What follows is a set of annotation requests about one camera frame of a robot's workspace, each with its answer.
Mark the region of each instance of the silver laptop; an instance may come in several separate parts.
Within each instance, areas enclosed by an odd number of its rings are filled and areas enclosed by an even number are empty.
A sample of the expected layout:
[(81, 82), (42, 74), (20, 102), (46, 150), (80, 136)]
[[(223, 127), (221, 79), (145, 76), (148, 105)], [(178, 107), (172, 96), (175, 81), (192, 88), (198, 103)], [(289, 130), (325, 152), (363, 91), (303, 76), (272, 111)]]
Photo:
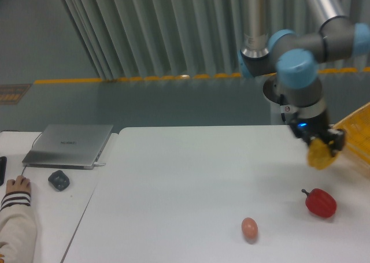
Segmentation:
[(50, 124), (24, 157), (25, 166), (93, 169), (112, 125)]

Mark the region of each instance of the person's hand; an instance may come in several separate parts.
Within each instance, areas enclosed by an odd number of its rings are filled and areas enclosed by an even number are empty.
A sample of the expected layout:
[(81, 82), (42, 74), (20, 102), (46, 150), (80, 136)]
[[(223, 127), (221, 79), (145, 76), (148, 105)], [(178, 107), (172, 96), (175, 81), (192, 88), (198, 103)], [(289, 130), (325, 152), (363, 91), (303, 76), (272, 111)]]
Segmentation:
[(6, 193), (10, 192), (27, 192), (31, 195), (31, 182), (28, 178), (20, 175), (16, 180), (9, 179), (6, 182)]

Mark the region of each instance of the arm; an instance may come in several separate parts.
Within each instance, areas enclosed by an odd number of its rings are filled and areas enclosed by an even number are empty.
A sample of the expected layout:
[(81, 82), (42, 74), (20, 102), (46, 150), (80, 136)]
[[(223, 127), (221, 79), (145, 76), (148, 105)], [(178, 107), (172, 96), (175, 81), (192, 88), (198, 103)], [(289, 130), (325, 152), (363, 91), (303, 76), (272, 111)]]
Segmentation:
[(266, 0), (241, 1), (245, 42), (239, 59), (243, 75), (276, 72), (265, 82), (264, 94), (274, 109), (280, 108), (275, 109), (276, 115), (280, 111), (279, 123), (288, 124), (309, 148), (312, 142), (323, 143), (322, 154), (328, 154), (328, 162), (333, 162), (345, 145), (345, 132), (330, 126), (318, 64), (369, 53), (370, 26), (353, 25), (339, 0), (306, 0), (319, 31), (297, 36), (281, 30), (266, 42)]
[(29, 179), (8, 180), (0, 210), (0, 263), (32, 262), (36, 222), (30, 205)]

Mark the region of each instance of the yellow floor stripe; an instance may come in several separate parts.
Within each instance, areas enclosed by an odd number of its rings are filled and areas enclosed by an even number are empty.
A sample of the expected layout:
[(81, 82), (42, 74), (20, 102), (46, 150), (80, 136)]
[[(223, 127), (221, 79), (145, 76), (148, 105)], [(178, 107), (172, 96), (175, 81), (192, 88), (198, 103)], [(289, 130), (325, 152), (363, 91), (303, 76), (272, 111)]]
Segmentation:
[[(362, 70), (363, 72), (370, 72), (370, 67), (366, 67)], [(328, 73), (351, 73), (351, 72), (358, 72), (356, 68), (342, 68), (342, 69), (336, 69), (336, 68), (327, 68), (319, 70), (319, 73), (321, 74), (328, 74)], [(267, 74), (268, 76), (274, 75), (276, 73), (270, 73)], [(214, 75), (213, 78), (241, 78), (242, 75), (238, 72), (232, 73), (230, 75), (226, 73), (218, 73)], [(121, 77), (116, 80), (112, 81), (106, 81), (101, 78), (81, 78), (81, 79), (51, 79), (51, 80), (36, 80), (34, 84), (63, 84), (63, 83), (99, 83), (99, 82), (132, 82), (132, 81), (162, 81), (162, 80), (183, 80), (183, 79), (190, 79), (191, 77), (189, 75), (167, 75), (163, 77), (159, 76), (147, 76), (144, 79), (140, 76), (135, 77)], [(197, 74), (193, 77), (193, 79), (211, 79), (212, 77), (208, 74)]]

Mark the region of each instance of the brown egg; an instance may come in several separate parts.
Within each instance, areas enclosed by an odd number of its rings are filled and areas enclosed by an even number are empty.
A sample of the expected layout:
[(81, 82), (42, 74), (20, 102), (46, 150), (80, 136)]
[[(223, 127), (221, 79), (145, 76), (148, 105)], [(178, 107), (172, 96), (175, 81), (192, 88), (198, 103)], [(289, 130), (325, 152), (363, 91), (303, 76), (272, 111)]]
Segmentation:
[(258, 226), (252, 218), (245, 218), (242, 221), (242, 231), (245, 237), (253, 240), (257, 237)]

